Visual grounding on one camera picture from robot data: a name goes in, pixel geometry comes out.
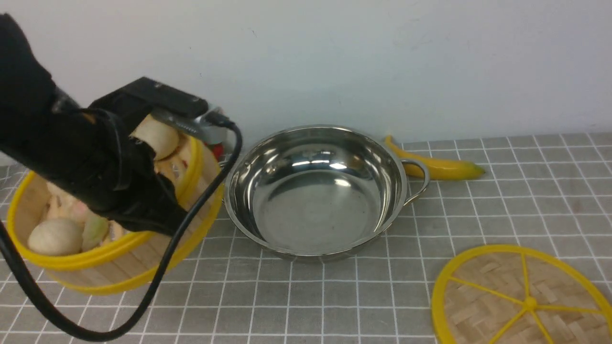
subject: bamboo steamer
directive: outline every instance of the bamboo steamer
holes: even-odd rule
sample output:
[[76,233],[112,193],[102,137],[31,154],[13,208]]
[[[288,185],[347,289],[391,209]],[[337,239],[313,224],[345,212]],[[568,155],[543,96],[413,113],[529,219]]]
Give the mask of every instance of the bamboo steamer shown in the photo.
[[[156,164],[159,172],[175,183],[179,204],[188,209],[204,192],[219,172],[215,157],[194,138],[183,137],[173,171],[171,160]],[[30,172],[20,184],[11,202],[7,228],[23,258],[45,269],[45,272],[66,288],[85,294],[106,295],[132,290],[150,282],[170,238],[154,232],[127,233],[120,239],[90,251],[70,256],[44,256],[28,249],[31,231],[45,216],[50,198],[46,180]],[[200,209],[183,235],[169,265],[175,267],[205,237],[221,208],[222,188]]]
[[612,343],[612,307],[569,265],[525,247],[486,245],[448,262],[433,290],[442,344]]

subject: woven bamboo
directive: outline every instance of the woven bamboo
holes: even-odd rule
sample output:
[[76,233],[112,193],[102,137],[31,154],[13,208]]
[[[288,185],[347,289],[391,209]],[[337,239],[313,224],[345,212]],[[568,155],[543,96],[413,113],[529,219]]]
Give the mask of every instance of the woven bamboo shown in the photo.
[[436,282],[441,343],[612,343],[610,305],[555,258],[517,247],[459,260]]

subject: steel bowl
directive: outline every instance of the steel bowl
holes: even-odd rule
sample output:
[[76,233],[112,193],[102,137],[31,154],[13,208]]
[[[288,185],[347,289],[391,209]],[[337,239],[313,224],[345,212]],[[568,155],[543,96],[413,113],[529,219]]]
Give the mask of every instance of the steel bowl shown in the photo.
[[[424,174],[408,195],[402,163]],[[350,256],[385,232],[427,188],[427,167],[400,160],[372,137],[313,125],[275,133],[229,173],[225,206],[247,237],[285,258]]]

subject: yellow banana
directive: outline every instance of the yellow banana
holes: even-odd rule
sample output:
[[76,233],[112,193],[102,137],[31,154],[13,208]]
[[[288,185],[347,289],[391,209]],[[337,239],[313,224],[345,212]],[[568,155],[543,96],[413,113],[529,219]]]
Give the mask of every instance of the yellow banana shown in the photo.
[[[391,135],[385,137],[384,143],[400,159],[414,159],[424,163],[429,168],[432,179],[456,181],[476,179],[485,173],[482,167],[470,161],[434,159],[406,152],[393,143]],[[404,164],[404,170],[406,170],[406,174],[409,176],[423,177],[423,172],[414,165]]]

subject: grid mat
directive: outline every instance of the grid mat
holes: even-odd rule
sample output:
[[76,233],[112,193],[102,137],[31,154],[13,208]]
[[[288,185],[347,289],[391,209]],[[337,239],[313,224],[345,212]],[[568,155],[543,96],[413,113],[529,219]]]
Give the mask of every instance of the grid mat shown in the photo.
[[[290,263],[263,252],[225,210],[169,272],[153,306],[112,343],[433,344],[430,298],[442,267],[484,244],[519,244],[569,263],[611,299],[612,133],[405,143],[481,164],[478,181],[432,182],[356,258]],[[4,220],[25,169],[0,167]],[[419,181],[410,182],[411,190]],[[47,296],[93,330],[123,323],[144,288],[106,297],[69,291],[30,266]],[[0,262],[3,344],[81,343],[46,321]]]

